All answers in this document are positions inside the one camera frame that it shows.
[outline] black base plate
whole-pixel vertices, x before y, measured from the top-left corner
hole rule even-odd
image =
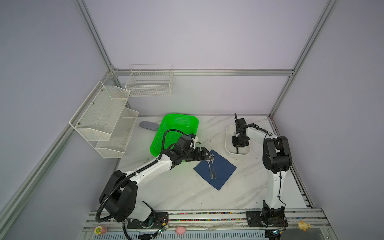
[[[260,216],[260,214],[262,213],[261,211],[248,211],[245,213],[247,215],[248,227],[266,227],[264,224],[262,224],[262,218]],[[288,222],[285,216],[284,216],[284,222],[285,222],[285,226],[288,226]],[[268,227],[283,227],[283,226],[284,226],[284,223],[282,221],[277,220],[272,226],[268,226]]]
[[[126,220],[127,223],[127,229],[136,229],[136,228],[144,228],[141,226],[141,222],[137,219],[128,219]],[[155,221],[153,222],[152,226],[150,228],[156,228],[159,229],[163,226],[164,222],[168,222],[168,213],[167,212],[156,212],[155,213]]]

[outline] gray oval object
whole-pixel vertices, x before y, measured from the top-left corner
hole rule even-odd
[[[148,130],[152,130],[152,131],[157,131],[160,127],[159,124],[154,123],[154,122],[148,122],[148,121],[142,121],[139,124],[139,126],[142,128],[148,129]]]

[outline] marble tabletop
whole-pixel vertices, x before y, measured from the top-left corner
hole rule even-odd
[[[155,210],[225,210],[262,208],[266,195],[267,170],[262,162],[263,147],[250,140],[251,153],[246,157],[232,157],[225,151],[225,128],[234,125],[234,116],[197,116],[196,135],[199,147],[215,150],[237,167],[220,191],[208,184],[193,169],[199,162],[183,162],[171,171],[142,186],[138,201],[146,201]],[[270,132],[266,116],[238,116],[247,123],[256,123]],[[140,167],[154,159],[149,148],[156,132],[139,127],[141,121],[160,124],[163,117],[138,117],[125,155],[118,169],[122,172]],[[306,208],[306,204],[289,171],[285,178],[281,199],[287,209]]]

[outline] green basket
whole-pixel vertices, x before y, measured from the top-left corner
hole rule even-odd
[[[171,113],[166,115],[161,121],[159,130],[156,133],[151,145],[151,153],[157,157],[161,152],[161,144],[163,142],[163,135],[169,129],[177,129],[185,134],[196,134],[197,127],[199,126],[199,120],[195,116],[182,115]],[[164,148],[168,148],[169,145],[176,143],[181,133],[179,132],[168,132]]]

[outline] blue napkin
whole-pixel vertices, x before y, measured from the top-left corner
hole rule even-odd
[[[214,150],[211,150],[210,153],[215,156],[214,167],[217,179],[211,179],[211,176],[209,174],[209,166],[207,161],[205,160],[201,161],[194,168],[194,170],[210,185],[212,185],[217,190],[220,190],[226,183],[226,181],[229,179],[229,177],[232,175],[232,173],[236,170],[236,167],[232,163],[228,162],[227,159],[220,156]]]

